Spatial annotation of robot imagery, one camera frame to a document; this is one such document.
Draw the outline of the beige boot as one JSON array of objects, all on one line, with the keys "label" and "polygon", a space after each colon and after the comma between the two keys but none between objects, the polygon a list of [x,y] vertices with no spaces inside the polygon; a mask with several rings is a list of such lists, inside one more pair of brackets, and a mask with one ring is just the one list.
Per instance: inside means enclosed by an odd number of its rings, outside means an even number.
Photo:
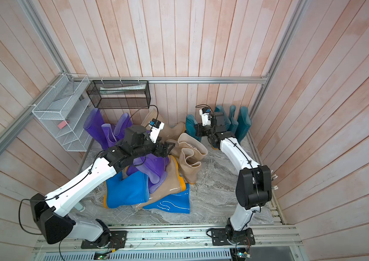
[{"label": "beige boot", "polygon": [[179,175],[179,166],[174,156],[169,157],[169,164],[166,166],[167,177],[165,181],[156,189],[152,194],[149,194],[147,202],[135,205],[136,209],[142,209],[143,207],[155,203],[158,200],[170,194],[177,194],[186,190],[186,184],[183,177]]},{"label": "beige boot", "polygon": [[198,150],[183,148],[180,152],[179,167],[183,177],[189,184],[195,184],[198,180],[198,172],[201,170],[203,156]]},{"label": "beige boot", "polygon": [[[146,117],[142,120],[141,125],[144,126],[148,131],[151,130],[151,126],[149,125],[151,120],[156,119],[157,111],[156,109],[151,109]],[[165,142],[166,140],[178,140],[179,136],[185,132],[186,126],[184,122],[179,122],[174,127],[170,127],[167,121],[161,116],[158,115],[157,119],[165,124],[164,128],[160,131],[159,137],[161,137],[161,141]]]},{"label": "beige boot", "polygon": [[201,142],[191,137],[187,133],[182,133],[178,140],[168,139],[167,141],[172,142],[175,145],[170,153],[177,158],[180,157],[181,150],[184,148],[193,150],[194,158],[197,161],[201,161],[208,154],[207,148]]}]

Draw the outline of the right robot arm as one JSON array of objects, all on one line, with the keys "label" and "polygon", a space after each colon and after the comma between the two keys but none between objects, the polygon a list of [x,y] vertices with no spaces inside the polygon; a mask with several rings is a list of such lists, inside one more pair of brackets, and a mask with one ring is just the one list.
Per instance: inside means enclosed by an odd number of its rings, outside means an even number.
[{"label": "right robot arm", "polygon": [[194,125],[197,137],[207,137],[209,143],[221,150],[235,167],[238,179],[238,205],[228,218],[225,228],[211,229],[213,245],[254,244],[249,223],[256,213],[272,199],[271,170],[255,162],[240,146],[235,135],[226,130],[225,115],[209,107],[199,110],[202,123]]}]

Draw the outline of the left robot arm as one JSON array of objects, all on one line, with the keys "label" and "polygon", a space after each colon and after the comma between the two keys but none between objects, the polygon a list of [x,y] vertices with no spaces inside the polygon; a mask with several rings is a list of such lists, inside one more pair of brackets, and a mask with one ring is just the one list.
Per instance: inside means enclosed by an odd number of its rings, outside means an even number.
[{"label": "left robot arm", "polygon": [[70,211],[88,193],[126,167],[139,167],[150,154],[165,158],[173,149],[171,142],[162,142],[159,133],[164,123],[152,119],[150,129],[133,125],[114,146],[97,154],[94,162],[81,174],[60,188],[28,199],[34,223],[48,244],[60,243],[66,238],[89,241],[97,248],[111,241],[111,231],[99,219],[87,220],[70,215]]}]

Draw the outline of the teal boot standing back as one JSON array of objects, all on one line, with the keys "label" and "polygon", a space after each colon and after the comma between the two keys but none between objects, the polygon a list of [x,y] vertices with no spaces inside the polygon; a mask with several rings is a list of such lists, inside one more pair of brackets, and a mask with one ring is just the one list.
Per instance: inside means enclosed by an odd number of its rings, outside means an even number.
[{"label": "teal boot standing back", "polygon": [[242,142],[242,140],[247,135],[251,125],[252,121],[249,115],[248,108],[246,106],[241,106],[239,109],[239,114],[237,118],[238,127],[235,132],[235,137],[238,140],[239,143]]}]

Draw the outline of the beige boot under pile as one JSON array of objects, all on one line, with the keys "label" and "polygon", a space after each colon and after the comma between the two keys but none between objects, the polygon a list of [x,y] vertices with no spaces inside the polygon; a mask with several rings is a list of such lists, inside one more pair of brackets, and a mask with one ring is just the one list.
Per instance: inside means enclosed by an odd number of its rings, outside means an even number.
[{"label": "beige boot under pile", "polygon": [[136,209],[142,209],[143,207],[155,203],[158,200],[170,194],[177,194],[186,190],[186,184],[183,177],[179,175],[179,166],[174,156],[169,157],[169,164],[166,166],[167,177],[165,181],[156,189],[152,194],[149,194],[147,202],[135,205]]}]

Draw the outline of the purple boot lying centre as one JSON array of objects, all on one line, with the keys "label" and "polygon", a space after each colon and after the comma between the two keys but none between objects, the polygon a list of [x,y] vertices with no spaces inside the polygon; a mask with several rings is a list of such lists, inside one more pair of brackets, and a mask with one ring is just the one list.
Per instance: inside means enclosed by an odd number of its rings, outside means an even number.
[{"label": "purple boot lying centre", "polygon": [[128,166],[123,171],[123,178],[126,179],[131,175],[134,175],[135,173],[138,173],[140,175],[144,175],[140,170],[138,170],[135,166]]}]

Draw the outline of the blue boot on top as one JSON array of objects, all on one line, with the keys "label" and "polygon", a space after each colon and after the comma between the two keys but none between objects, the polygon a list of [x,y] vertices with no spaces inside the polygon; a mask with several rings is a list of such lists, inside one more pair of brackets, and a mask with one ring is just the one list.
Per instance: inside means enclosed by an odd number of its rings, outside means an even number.
[{"label": "blue boot on top", "polygon": [[103,206],[115,209],[120,206],[131,206],[146,203],[149,200],[148,176],[140,171],[123,179],[120,172],[109,178],[106,184],[106,194]]}]

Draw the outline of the bundle of pencils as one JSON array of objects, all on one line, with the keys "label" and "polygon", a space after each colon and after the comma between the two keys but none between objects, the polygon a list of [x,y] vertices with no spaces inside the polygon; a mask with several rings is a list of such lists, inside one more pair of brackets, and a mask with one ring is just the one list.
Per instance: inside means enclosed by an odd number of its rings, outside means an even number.
[{"label": "bundle of pencils", "polygon": [[270,171],[271,190],[278,190],[279,187],[274,183],[277,178],[278,175],[276,175],[274,171],[271,170]]}]

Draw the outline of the purple boot far left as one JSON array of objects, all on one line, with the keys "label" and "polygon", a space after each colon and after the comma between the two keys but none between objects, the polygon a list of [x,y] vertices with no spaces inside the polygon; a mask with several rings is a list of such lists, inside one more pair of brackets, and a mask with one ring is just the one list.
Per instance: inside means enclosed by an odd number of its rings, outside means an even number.
[{"label": "purple boot far left", "polygon": [[103,116],[98,108],[94,108],[89,113],[85,123],[83,124],[84,130],[100,145],[102,150],[108,149],[108,143],[105,138],[102,125],[104,124]]}]

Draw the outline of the black mesh basket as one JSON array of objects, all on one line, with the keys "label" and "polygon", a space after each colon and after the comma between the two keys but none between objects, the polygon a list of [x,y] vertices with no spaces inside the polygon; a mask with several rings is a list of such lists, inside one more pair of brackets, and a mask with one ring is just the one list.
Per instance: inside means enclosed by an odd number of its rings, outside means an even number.
[{"label": "black mesh basket", "polygon": [[[119,87],[146,84],[145,94],[101,95],[99,89],[104,86]],[[86,89],[92,104],[99,109],[141,109],[149,108],[151,94],[147,81],[93,80]]]}]

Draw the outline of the paper in black basket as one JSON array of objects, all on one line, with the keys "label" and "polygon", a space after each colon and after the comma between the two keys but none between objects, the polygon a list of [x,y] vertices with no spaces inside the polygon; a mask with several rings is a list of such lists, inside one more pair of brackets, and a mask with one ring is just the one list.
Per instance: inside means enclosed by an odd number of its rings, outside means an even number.
[{"label": "paper in black basket", "polygon": [[145,94],[146,84],[109,87],[104,86],[99,89],[101,95],[135,95]]}]

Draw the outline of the pink eraser block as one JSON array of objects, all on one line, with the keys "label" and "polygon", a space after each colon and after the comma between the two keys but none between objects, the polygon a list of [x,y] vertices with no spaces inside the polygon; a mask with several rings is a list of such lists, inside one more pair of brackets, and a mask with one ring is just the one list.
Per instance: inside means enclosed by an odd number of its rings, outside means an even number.
[{"label": "pink eraser block", "polygon": [[57,125],[57,127],[58,127],[58,129],[63,129],[63,128],[65,128],[68,124],[69,124],[69,121],[61,121],[61,122]]}]

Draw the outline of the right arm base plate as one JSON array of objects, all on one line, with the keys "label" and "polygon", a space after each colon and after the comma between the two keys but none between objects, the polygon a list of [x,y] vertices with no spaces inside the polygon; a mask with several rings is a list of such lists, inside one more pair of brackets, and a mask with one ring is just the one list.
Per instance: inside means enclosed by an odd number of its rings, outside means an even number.
[{"label": "right arm base plate", "polygon": [[214,246],[255,245],[255,237],[251,228],[235,231],[231,226],[225,228],[209,228],[206,235],[212,239]]}]

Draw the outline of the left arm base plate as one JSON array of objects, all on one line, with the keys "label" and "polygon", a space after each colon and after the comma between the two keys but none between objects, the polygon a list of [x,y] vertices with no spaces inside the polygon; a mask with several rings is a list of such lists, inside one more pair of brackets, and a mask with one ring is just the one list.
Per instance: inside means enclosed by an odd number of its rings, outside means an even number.
[{"label": "left arm base plate", "polygon": [[125,248],[127,234],[127,231],[104,232],[94,242],[83,240],[81,249],[122,249]]}]

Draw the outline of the aluminium frame rail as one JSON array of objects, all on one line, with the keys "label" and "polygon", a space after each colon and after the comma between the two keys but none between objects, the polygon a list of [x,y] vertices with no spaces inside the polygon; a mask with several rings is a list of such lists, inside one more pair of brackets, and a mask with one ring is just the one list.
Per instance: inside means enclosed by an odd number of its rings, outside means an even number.
[{"label": "aluminium frame rail", "polygon": [[149,84],[265,84],[266,76],[250,77],[90,77],[92,80],[147,81]]}]

